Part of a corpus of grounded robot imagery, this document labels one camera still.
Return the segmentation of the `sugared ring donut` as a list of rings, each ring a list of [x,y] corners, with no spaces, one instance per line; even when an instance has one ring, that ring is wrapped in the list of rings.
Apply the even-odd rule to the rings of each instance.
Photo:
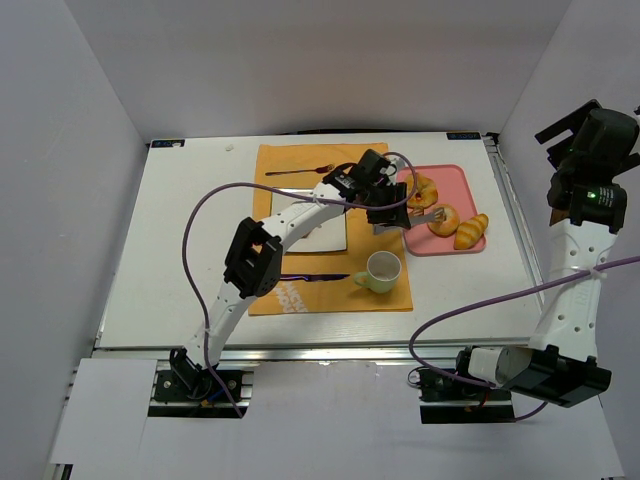
[[[457,210],[449,204],[436,204],[434,210],[441,211],[441,214],[436,221],[427,223],[429,230],[440,237],[453,235],[460,224]]]

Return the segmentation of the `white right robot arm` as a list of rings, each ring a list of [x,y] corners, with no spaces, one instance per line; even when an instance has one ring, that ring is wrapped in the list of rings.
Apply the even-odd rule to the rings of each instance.
[[[597,364],[601,271],[623,228],[626,190],[617,176],[635,168],[638,121],[590,100],[536,134],[555,172],[547,202],[553,247],[541,318],[524,347],[470,347],[463,376],[564,408],[605,392]]]

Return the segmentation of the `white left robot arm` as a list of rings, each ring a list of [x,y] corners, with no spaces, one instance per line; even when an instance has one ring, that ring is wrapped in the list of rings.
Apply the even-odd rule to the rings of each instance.
[[[390,156],[400,158],[410,171],[412,185],[395,183],[386,170]],[[366,212],[371,225],[411,229],[415,220],[408,213],[409,201],[417,195],[419,177],[404,155],[380,154],[368,149],[357,163],[336,166],[307,194],[286,192],[250,182],[234,182],[206,193],[193,208],[181,243],[181,261],[187,281],[204,314],[203,329],[193,347],[173,349],[172,369],[184,368],[196,375],[218,365],[224,346],[241,317],[256,299],[271,292],[280,280],[282,261],[289,248],[312,230],[349,210]],[[188,264],[188,243],[196,216],[214,195],[235,188],[252,188],[293,198],[295,202],[262,220],[243,219],[226,254],[220,290],[211,306],[205,303]]]

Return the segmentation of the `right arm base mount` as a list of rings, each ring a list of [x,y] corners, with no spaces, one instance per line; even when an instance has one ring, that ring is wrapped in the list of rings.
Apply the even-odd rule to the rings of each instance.
[[[511,423],[515,419],[512,396],[503,390],[453,381],[425,367],[409,376],[419,390],[423,425]]]

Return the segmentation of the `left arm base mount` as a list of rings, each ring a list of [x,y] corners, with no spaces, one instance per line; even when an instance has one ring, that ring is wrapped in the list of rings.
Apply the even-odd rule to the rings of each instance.
[[[185,348],[172,349],[156,372],[148,408],[151,418],[240,419],[248,408],[243,390],[248,371],[210,371],[194,363]]]

